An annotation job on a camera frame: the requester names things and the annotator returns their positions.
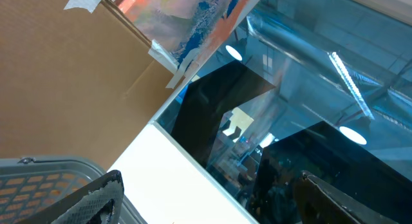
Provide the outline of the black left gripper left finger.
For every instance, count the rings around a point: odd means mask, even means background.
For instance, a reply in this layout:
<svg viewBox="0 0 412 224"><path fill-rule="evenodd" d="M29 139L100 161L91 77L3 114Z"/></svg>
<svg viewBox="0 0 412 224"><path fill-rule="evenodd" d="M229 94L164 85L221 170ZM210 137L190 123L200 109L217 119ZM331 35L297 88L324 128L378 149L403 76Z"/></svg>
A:
<svg viewBox="0 0 412 224"><path fill-rule="evenodd" d="M123 198L121 172L112 170L18 224L117 224Z"/></svg>

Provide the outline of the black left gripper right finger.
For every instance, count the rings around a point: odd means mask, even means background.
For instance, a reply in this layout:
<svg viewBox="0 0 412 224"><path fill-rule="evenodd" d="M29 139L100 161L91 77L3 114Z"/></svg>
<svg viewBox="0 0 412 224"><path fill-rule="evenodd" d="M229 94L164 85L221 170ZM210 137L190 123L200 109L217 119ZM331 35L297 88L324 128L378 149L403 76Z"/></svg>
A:
<svg viewBox="0 0 412 224"><path fill-rule="evenodd" d="M301 171L300 177L294 183L293 195L303 224L396 223L308 171Z"/></svg>

